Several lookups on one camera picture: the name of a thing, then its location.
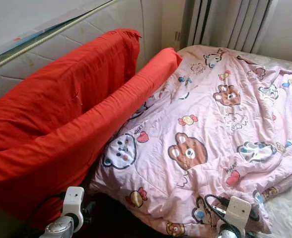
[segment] white curtain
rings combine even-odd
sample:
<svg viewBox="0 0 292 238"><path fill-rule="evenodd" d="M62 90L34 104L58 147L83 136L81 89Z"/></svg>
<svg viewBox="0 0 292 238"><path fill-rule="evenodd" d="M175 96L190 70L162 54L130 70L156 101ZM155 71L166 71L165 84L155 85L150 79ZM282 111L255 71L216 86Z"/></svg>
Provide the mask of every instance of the white curtain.
<svg viewBox="0 0 292 238"><path fill-rule="evenodd" d="M277 0L195 0L189 45L257 53Z"/></svg>

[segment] blanket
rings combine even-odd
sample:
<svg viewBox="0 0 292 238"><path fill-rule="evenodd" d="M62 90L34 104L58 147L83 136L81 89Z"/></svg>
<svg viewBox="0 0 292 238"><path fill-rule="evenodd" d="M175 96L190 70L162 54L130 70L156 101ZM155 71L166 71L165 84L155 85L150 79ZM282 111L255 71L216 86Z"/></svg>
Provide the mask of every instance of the blanket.
<svg viewBox="0 0 292 238"><path fill-rule="evenodd" d="M110 141L89 192L175 237L213 237L217 217L203 198L237 196L252 205L246 229L270 233L263 203L292 186L292 71L223 48L179 54L178 69Z"/></svg>

